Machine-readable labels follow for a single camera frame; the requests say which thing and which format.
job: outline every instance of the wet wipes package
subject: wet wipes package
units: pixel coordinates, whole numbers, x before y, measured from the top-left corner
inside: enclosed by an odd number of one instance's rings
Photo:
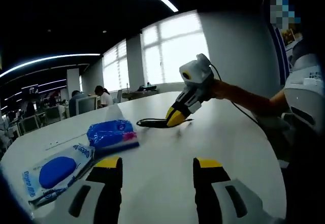
[[[139,146],[137,133],[127,120],[112,120],[91,125],[87,137],[96,152]]]
[[[56,198],[93,159],[95,149],[81,144],[56,153],[22,173],[27,199],[34,205]]]

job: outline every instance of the office room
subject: office room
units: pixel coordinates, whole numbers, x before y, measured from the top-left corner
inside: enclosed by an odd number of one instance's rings
[[[12,0],[0,27],[6,210],[24,223],[305,218],[313,197],[297,200],[297,179],[318,159],[324,91],[303,11]]]

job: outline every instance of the person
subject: person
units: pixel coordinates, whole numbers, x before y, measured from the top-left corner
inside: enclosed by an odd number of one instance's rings
[[[27,103],[26,112],[25,112],[24,117],[27,118],[27,117],[34,116],[34,115],[35,115],[34,104],[31,101],[29,101]]]
[[[114,104],[113,98],[111,97],[110,93],[107,91],[107,89],[103,88],[102,86],[96,86],[95,94],[101,97],[100,107],[105,107]]]
[[[209,98],[227,99],[250,110],[257,116],[281,116],[289,109],[284,89],[268,99],[220,80],[214,80]]]
[[[53,95],[50,96],[49,106],[50,107],[56,106],[56,99],[55,99],[55,97]]]
[[[81,98],[85,98],[87,97],[87,95],[85,95],[84,93],[78,91],[78,90],[74,90],[71,93],[71,99],[69,100],[69,114],[70,117],[73,117],[75,115],[77,115],[77,111],[76,111],[76,100],[77,99],[81,99]]]

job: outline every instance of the desk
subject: desk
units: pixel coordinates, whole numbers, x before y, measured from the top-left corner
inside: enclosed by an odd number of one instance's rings
[[[16,124],[17,122],[19,122],[19,118],[16,118],[16,119],[14,119],[13,121],[11,121],[11,122],[9,123],[9,125],[14,125],[14,124]]]
[[[41,112],[41,113],[36,113],[36,116],[44,116],[45,112]]]
[[[179,92],[156,94],[120,103],[132,123],[164,118]],[[21,173],[45,157],[76,143],[88,144],[88,127],[106,118],[111,107],[87,112],[45,126],[18,138],[1,166],[24,208]],[[220,161],[229,176],[240,179],[263,201],[271,215],[284,217],[285,188],[279,163],[264,132],[227,100],[204,102],[192,123],[171,129],[136,126],[141,146],[117,155],[123,158],[123,188],[119,224],[198,223],[194,202],[192,160],[196,156]],[[46,150],[55,141],[71,141]],[[33,213],[44,216],[54,203]]]
[[[144,98],[147,96],[152,96],[154,94],[158,94],[158,90],[145,90],[145,91],[133,91],[129,93],[123,93],[122,98],[128,99],[129,101],[131,100],[136,100],[139,98]]]

